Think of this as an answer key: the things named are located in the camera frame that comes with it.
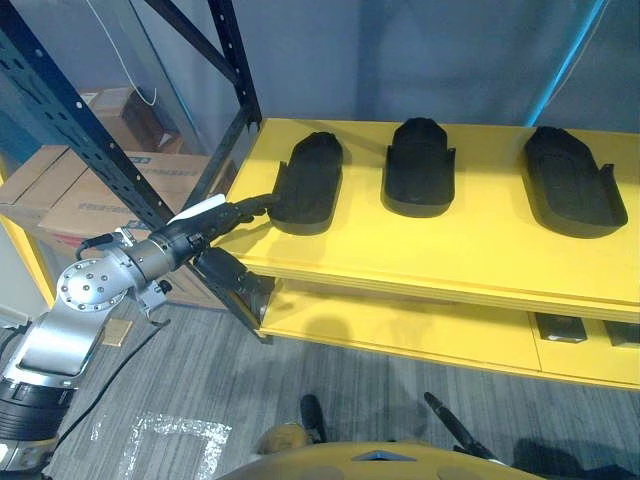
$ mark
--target gray wall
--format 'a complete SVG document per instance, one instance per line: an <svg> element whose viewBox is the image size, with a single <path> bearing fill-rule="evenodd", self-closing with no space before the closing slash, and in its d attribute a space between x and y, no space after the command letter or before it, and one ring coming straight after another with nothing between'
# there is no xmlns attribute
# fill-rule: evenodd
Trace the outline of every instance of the gray wall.
<svg viewBox="0 0 640 480"><path fill-rule="evenodd" d="M93 0L130 70L153 92L113 7ZM211 39L204 0L176 0ZM14 0L77 88L127 83L83 0ZM203 142L232 117L222 76L142 0L133 4ZM265 116L521 125L593 4L587 0L236 0ZM599 30L539 123L639 131L638 2L611 0ZM162 99L158 110L162 111ZM43 135L37 128L25 129Z"/></svg>

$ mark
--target cardboard box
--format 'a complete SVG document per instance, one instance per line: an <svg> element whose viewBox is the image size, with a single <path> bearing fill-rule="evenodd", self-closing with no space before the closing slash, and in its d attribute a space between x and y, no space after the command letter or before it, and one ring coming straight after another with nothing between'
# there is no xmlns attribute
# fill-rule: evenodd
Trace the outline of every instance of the cardboard box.
<svg viewBox="0 0 640 480"><path fill-rule="evenodd" d="M179 133L166 133L160 141L159 150L162 153L189 153L184 144L184 138Z"/></svg>
<svg viewBox="0 0 640 480"><path fill-rule="evenodd" d="M132 87L83 91L80 95L122 149L158 151L164 129Z"/></svg>
<svg viewBox="0 0 640 480"><path fill-rule="evenodd" d="M209 157L127 152L175 212L182 209ZM82 240L128 226L138 240L149 230L73 150L45 146L0 188L0 213L70 259ZM186 305L223 308L187 268L167 275L168 297Z"/></svg>
<svg viewBox="0 0 640 480"><path fill-rule="evenodd" d="M68 147L43 146L0 188L0 213L32 231L87 169Z"/></svg>
<svg viewBox="0 0 640 480"><path fill-rule="evenodd" d="M147 181L174 212L182 209L200 178L208 157L127 152ZM85 238L126 226L137 240L149 230L122 201L91 171L85 171L39 222L37 229L53 237L58 250L69 254ZM179 304L224 308L186 267L166 276L173 286L167 294Z"/></svg>

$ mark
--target black tray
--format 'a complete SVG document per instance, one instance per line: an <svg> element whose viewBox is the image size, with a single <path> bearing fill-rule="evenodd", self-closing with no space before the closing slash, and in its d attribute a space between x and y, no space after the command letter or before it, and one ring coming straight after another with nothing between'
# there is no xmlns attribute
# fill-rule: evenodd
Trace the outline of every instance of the black tray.
<svg viewBox="0 0 640 480"><path fill-rule="evenodd" d="M335 135L312 133L300 141L289 164L280 163L273 193L280 200L268 209L271 223L294 235L314 235L331 225L342 179L342 147Z"/></svg>
<svg viewBox="0 0 640 480"><path fill-rule="evenodd" d="M554 342L580 343L587 339L587 332L579 317L536 313L540 337Z"/></svg>
<svg viewBox="0 0 640 480"><path fill-rule="evenodd" d="M393 135L382 179L382 203L407 217L435 217L455 195L455 149L447 132L426 118L411 118Z"/></svg>
<svg viewBox="0 0 640 480"><path fill-rule="evenodd" d="M595 238L627 223L613 178L584 143L562 129L539 127L525 146L525 187L536 220L564 235Z"/></svg>

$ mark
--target metal shelving rack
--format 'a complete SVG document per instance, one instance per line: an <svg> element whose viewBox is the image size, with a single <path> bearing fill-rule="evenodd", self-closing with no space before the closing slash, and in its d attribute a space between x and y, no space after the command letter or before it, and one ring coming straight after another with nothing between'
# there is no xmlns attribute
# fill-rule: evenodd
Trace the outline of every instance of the metal shelving rack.
<svg viewBox="0 0 640 480"><path fill-rule="evenodd" d="M187 207L206 197L242 128L252 123L260 126L262 114L231 0L208 0L222 53L170 0L145 2L232 83L240 104L189 195ZM160 228L173 217L174 212L83 102L9 0L0 0L0 71L30 99L29 105L42 124L69 144L150 229ZM205 278L192 265L189 268L231 313L258 336L256 332L260 328L261 312L265 310L268 295L240 296L238 292Z"/></svg>

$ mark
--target yellow shelf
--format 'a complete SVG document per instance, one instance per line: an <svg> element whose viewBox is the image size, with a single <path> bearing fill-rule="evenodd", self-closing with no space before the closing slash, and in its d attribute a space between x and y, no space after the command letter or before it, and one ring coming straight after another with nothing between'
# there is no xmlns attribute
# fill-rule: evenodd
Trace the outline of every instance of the yellow shelf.
<svg viewBox="0 0 640 480"><path fill-rule="evenodd" d="M640 349L613 347L601 320L582 320L587 340L574 345L543 340L532 322L540 366L545 372L585 379L640 383Z"/></svg>
<svg viewBox="0 0 640 480"><path fill-rule="evenodd" d="M541 378L640 389L640 350L587 321L581 344L539 338L525 312L299 290L278 280L260 333Z"/></svg>
<svg viewBox="0 0 640 480"><path fill-rule="evenodd" d="M629 223L598 239L540 226L520 163L531 128L447 125L456 196L443 215L415 219L380 202L385 151L398 123L268 119L230 200L270 192L278 162L314 131L336 134L343 180L329 230L312 237L267 217L218 245L256 273L509 309L640 321L640 137L572 130L599 165L615 164Z"/></svg>

